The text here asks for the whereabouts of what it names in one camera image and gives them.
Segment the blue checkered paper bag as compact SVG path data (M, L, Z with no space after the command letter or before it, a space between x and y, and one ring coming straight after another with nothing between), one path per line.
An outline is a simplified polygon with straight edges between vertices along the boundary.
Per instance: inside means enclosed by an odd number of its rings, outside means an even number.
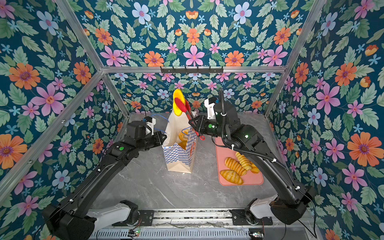
M186 129L189 129L189 138L187 148L183 150L178 145L181 142L178 135L182 130ZM191 174L193 172L198 138L194 129L189 124L186 114L182 113L181 116L177 117L174 113L171 113L165 132L167 139L162 147L168 171Z

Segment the glazed ring donut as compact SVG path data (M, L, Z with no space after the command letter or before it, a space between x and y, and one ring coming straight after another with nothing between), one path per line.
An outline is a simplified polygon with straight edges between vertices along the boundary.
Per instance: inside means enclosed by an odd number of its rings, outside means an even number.
M189 138L189 129L186 129L186 130L182 130L179 135L179 140L181 142L187 142L188 141L188 138Z

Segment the red metal kitchen tongs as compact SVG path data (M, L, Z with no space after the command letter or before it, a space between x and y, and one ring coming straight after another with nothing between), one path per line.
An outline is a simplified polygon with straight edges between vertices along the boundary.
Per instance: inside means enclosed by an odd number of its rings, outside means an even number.
M192 112L191 112L191 108L190 108L190 106L189 106L189 103L188 103L186 100L185 100L185 106L186 106L186 112L185 112L185 114L186 114L188 120L191 120L191 119L193 118L193 114L192 114Z

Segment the orange yellow bun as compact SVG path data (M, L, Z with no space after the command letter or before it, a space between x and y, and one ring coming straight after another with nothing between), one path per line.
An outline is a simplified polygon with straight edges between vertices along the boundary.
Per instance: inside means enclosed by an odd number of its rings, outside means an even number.
M180 89L176 89L173 93L173 112L177 117L186 112L185 98Z

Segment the round yellow bun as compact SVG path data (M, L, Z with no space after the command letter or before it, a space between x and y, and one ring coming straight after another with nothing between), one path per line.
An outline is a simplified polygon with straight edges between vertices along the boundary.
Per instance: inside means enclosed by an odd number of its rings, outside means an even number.
M183 150L186 150L187 148L187 141L182 141L180 143L178 143L178 145L183 149Z

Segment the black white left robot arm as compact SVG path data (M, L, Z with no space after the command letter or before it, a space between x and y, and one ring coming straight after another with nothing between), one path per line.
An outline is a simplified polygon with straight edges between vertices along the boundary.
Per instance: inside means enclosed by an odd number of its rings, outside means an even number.
M97 219L88 216L93 202L115 175L139 156L139 152L161 146L166 138L157 131L138 139L126 136L114 143L84 182L59 205L50 204L43 210L50 233L62 240L87 240L96 229Z

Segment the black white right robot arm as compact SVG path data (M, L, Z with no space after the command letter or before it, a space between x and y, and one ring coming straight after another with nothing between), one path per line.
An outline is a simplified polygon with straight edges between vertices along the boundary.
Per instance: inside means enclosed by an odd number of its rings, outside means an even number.
M304 216L308 204L314 202L314 188L305 187L290 173L255 127L242 124L240 120L234 122L229 116L219 116L216 120L197 116L189 123L198 135L219 137L225 148L244 155L274 187L275 195L255 199L246 208L250 222L254 219L276 217L282 223L291 225Z

